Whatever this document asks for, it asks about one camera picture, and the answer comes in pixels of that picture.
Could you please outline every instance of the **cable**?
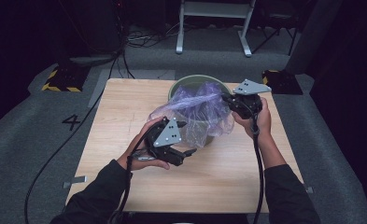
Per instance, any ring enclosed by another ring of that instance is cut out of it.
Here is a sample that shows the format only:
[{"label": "cable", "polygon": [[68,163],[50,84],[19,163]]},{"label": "cable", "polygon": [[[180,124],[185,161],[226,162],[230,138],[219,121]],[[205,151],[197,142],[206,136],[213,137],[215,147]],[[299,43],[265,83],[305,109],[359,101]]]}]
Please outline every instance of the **cable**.
[{"label": "cable", "polygon": [[[117,58],[111,64],[108,78],[111,77],[113,66],[114,66],[114,63],[116,62],[116,60],[117,60]],[[99,94],[99,96],[96,99],[95,103],[93,103],[92,107],[87,112],[87,114],[85,115],[84,119],[80,122],[80,124],[78,125],[78,127],[67,137],[67,139],[57,148],[57,150],[55,150],[55,152],[52,153],[52,155],[49,157],[49,159],[46,161],[46,163],[44,163],[44,165],[41,167],[41,169],[38,171],[37,175],[35,176],[35,179],[33,180],[31,186],[28,189],[28,192],[26,193],[25,203],[24,203],[24,207],[23,207],[23,214],[24,214],[24,218],[25,218],[25,223],[26,224],[29,224],[29,219],[28,219],[28,203],[29,203],[29,197],[31,196],[31,193],[32,193],[32,189],[35,186],[35,182],[40,177],[40,175],[43,173],[43,171],[46,169],[47,165],[49,165],[49,162],[58,154],[59,151],[61,151],[61,149],[69,142],[69,140],[80,129],[80,127],[83,125],[83,123],[86,121],[86,119],[88,118],[88,116],[91,114],[91,112],[95,108],[95,106],[98,103],[98,101],[101,99],[102,95],[104,94],[104,90],[105,89],[103,89],[102,92],[101,92],[101,94]]]},{"label": "cable", "polygon": [[135,79],[134,75],[130,72],[130,69],[128,68],[127,60],[125,59],[125,50],[122,52],[122,59],[124,60],[125,69],[127,70],[127,73]]},{"label": "cable", "polygon": [[119,60],[117,60],[117,68],[119,70],[119,74],[120,74],[121,78],[124,78],[124,76],[122,75],[121,70],[120,70]]},{"label": "cable", "polygon": [[108,58],[93,60],[93,61],[89,61],[89,62],[81,62],[81,61],[75,60],[75,59],[70,59],[70,61],[72,61],[72,63],[74,63],[78,67],[94,67],[94,66],[99,66],[99,65],[105,64],[105,63],[110,63],[113,60],[115,60],[117,57],[119,57],[119,54],[114,53],[114,54],[111,54],[110,57],[108,57]]},{"label": "cable", "polygon": [[171,26],[171,28],[169,28],[169,30],[168,30],[168,31],[166,31],[166,34],[168,35],[168,33],[169,33],[169,32],[171,32],[171,31],[172,31],[175,27],[177,27],[179,24],[180,24],[180,22],[178,22],[177,24],[175,24],[175,25]]},{"label": "cable", "polygon": [[260,193],[259,193],[259,201],[258,206],[256,209],[256,214],[253,219],[253,224],[257,224],[259,220],[259,215],[262,207],[262,200],[264,197],[264,174],[263,174],[263,168],[262,168],[262,162],[261,162],[261,153],[259,151],[259,127],[257,126],[257,116],[253,118],[253,145],[255,148],[256,158],[258,161],[258,167],[259,167],[259,179],[260,179]]},{"label": "cable", "polygon": [[[153,35],[135,35],[134,37],[128,38],[128,46],[132,48],[150,48],[158,43],[160,43],[162,40],[166,38],[162,38],[159,34],[153,34]],[[142,40],[142,43],[134,43],[134,41]]]},{"label": "cable", "polygon": [[125,176],[126,177],[126,185],[125,185],[124,197],[122,198],[119,209],[113,212],[113,214],[111,215],[111,217],[108,220],[107,224],[121,224],[122,215],[123,215],[122,212],[124,210],[125,204],[127,203],[128,196],[130,194],[130,189],[131,189],[131,171],[132,171],[133,155],[138,150],[138,148],[139,148],[140,144],[143,142],[143,140],[145,140],[145,138],[148,136],[148,133],[154,127],[154,125],[157,125],[157,124],[153,124],[140,137],[139,141],[134,146],[134,149],[131,152],[131,155],[128,156],[128,158],[127,158],[127,169],[126,169],[126,172],[125,172],[125,174],[126,174],[126,176]]}]

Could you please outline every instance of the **table top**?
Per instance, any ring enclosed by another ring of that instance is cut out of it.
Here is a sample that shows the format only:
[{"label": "table top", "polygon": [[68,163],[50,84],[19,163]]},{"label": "table top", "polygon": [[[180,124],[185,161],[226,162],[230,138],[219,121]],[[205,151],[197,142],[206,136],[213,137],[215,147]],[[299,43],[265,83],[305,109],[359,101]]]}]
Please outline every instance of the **table top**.
[{"label": "table top", "polygon": [[[139,133],[148,115],[165,105],[175,81],[111,78],[99,104],[70,197],[85,189],[98,172],[118,158]],[[238,83],[225,83],[231,90]],[[302,180],[285,129],[270,92],[272,135],[286,162]],[[254,213],[259,199],[259,172],[253,141],[235,124],[230,134],[215,137],[204,148],[170,170],[148,167],[134,171],[124,211],[171,213]],[[262,212],[268,212],[264,199]]]}]

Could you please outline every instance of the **black mat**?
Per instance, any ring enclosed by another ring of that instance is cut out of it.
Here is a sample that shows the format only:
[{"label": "black mat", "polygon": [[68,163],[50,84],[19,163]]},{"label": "black mat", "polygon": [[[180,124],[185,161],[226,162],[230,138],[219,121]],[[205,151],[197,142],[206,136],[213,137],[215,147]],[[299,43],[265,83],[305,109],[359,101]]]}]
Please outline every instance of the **black mat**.
[{"label": "black mat", "polygon": [[247,224],[246,214],[124,213],[126,224]]},{"label": "black mat", "polygon": [[263,83],[271,87],[273,94],[303,95],[296,76],[285,70],[265,70],[261,77]]}]

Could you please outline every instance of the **black sleeve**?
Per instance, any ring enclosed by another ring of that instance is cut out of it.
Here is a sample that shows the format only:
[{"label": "black sleeve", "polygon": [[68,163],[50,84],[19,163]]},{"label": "black sleeve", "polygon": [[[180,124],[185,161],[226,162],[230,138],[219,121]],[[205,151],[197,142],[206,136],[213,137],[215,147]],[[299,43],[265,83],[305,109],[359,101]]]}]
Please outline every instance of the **black sleeve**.
[{"label": "black sleeve", "polygon": [[270,223],[320,223],[303,184],[286,165],[264,171]]},{"label": "black sleeve", "polygon": [[107,223],[119,206],[125,182],[126,171],[117,161],[111,161],[87,188],[70,198],[64,211],[51,224]]}]

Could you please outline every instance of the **stool leg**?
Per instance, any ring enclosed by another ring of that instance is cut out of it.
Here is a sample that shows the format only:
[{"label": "stool leg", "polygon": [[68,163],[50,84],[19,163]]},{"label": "stool leg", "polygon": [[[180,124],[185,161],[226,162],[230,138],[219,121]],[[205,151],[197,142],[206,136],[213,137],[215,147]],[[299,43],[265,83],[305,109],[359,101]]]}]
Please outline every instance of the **stool leg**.
[{"label": "stool leg", "polygon": [[296,35],[297,35],[297,28],[294,28],[294,34],[293,34],[293,38],[291,40],[291,44],[290,44],[290,48],[289,48],[289,53],[288,55],[291,55],[291,50],[293,49],[293,45],[294,45],[294,40],[296,39]]},{"label": "stool leg", "polygon": [[177,35],[176,53],[181,54],[183,52],[183,39],[184,39],[184,0],[180,3],[180,15],[179,15],[179,34]]},{"label": "stool leg", "polygon": [[245,23],[244,23],[244,29],[241,31],[238,31],[238,35],[239,35],[239,40],[241,41],[241,45],[242,48],[244,49],[244,53],[247,57],[252,56],[252,52],[250,51],[250,47],[247,44],[247,28],[249,26],[249,22],[250,22],[250,18],[252,17],[252,13],[253,13],[253,7],[251,5],[249,5],[248,9],[247,9],[247,17],[245,18]]},{"label": "stool leg", "polygon": [[261,48],[261,46],[263,46],[265,43],[267,43],[267,41],[269,39],[271,39],[271,37],[273,37],[274,35],[276,35],[276,33],[278,32],[278,30],[275,30],[271,35],[269,35],[264,41],[261,42],[261,44],[259,44],[253,51],[252,53],[255,53],[259,48]]},{"label": "stool leg", "polygon": [[291,35],[290,30],[288,28],[285,28],[288,34],[290,35],[290,38],[293,38],[293,35]]}]

